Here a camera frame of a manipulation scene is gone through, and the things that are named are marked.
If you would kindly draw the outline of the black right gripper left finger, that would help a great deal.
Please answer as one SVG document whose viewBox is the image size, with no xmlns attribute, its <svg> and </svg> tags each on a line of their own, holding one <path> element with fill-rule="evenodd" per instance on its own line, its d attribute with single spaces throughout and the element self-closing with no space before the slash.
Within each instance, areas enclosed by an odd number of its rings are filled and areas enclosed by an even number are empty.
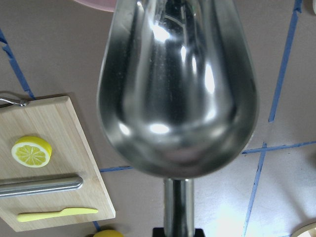
<svg viewBox="0 0 316 237">
<path fill-rule="evenodd" d="M 165 237 L 164 228 L 163 227 L 153 228 L 152 237 Z"/>
</svg>

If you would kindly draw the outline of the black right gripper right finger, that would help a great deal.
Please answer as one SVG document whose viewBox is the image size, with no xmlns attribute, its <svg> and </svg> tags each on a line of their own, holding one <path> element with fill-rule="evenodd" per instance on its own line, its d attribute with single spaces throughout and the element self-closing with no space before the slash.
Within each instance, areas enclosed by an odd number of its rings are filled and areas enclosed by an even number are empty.
<svg viewBox="0 0 316 237">
<path fill-rule="evenodd" d="M 194 233 L 194 237 L 205 237 L 205 233 L 204 233 L 203 229 L 196 228 L 195 233 Z"/>
</svg>

